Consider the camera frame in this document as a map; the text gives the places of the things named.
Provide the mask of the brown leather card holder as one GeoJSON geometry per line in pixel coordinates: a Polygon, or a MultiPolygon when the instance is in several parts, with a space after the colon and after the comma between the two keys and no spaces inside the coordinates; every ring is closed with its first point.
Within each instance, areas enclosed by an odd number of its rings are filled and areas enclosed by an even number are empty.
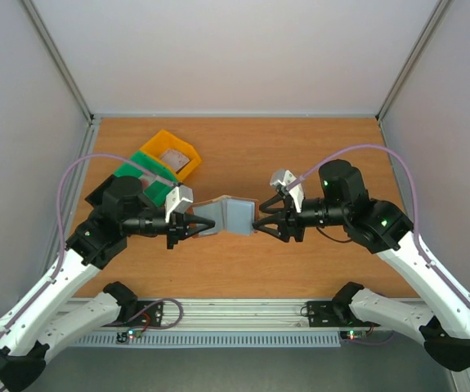
{"type": "Polygon", "coordinates": [[[230,195],[196,203],[190,209],[192,214],[215,221],[214,227],[196,234],[196,237],[216,235],[222,231],[250,236],[256,232],[253,222],[258,219],[258,208],[259,202],[256,199],[237,198],[230,195]]]}

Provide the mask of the red white credit card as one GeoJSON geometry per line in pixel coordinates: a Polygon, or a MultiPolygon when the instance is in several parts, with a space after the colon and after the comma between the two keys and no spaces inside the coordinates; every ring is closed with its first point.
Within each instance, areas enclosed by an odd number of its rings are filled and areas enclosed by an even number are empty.
{"type": "Polygon", "coordinates": [[[161,178],[159,176],[151,176],[144,174],[140,177],[141,183],[142,183],[142,189],[143,190],[148,190],[149,187],[156,185],[164,185],[163,181],[160,181],[161,178]]]}

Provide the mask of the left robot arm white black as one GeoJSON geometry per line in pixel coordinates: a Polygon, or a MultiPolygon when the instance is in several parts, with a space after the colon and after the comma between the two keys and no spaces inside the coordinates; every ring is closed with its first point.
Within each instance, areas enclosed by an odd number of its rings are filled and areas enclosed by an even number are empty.
{"type": "Polygon", "coordinates": [[[183,184],[163,207],[144,194],[134,176],[110,176],[88,198],[92,212],[69,238],[49,270],[0,318],[0,382],[23,391],[41,375],[53,354],[97,325],[128,325],[137,317],[136,297],[112,283],[87,306],[54,322],[58,310],[122,252],[132,235],[163,235],[167,247],[211,229],[213,220],[188,212],[193,193],[183,184]]]}

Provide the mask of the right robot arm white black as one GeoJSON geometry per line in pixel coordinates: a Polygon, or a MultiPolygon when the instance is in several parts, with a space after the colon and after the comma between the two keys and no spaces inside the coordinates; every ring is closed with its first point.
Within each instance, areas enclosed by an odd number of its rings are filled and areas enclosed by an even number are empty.
{"type": "Polygon", "coordinates": [[[358,168],[335,159],[318,174],[324,196],[308,199],[290,171],[276,171],[271,178],[276,195],[261,205],[265,216],[253,228],[286,243],[301,242],[310,227],[342,227],[350,242],[389,264],[423,305],[395,301],[349,282],[332,299],[336,319],[347,326],[387,327],[418,342],[444,368],[470,368],[470,293],[428,249],[416,247],[414,224],[397,205],[369,196],[358,168]]]}

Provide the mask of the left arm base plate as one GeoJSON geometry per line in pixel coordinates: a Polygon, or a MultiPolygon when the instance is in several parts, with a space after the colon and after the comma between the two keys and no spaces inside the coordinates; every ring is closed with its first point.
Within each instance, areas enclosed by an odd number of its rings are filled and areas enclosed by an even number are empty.
{"type": "Polygon", "coordinates": [[[156,301],[137,301],[133,305],[127,305],[120,310],[115,320],[119,326],[160,327],[163,316],[163,303],[156,301]]]}

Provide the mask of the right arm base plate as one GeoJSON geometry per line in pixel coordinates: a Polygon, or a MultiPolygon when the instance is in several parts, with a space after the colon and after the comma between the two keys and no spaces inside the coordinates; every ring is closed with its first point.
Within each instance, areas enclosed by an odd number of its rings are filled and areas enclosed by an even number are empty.
{"type": "Polygon", "coordinates": [[[301,315],[307,318],[309,327],[378,327],[378,324],[364,322],[352,315],[341,315],[334,310],[332,301],[307,301],[301,308],[301,315]]]}

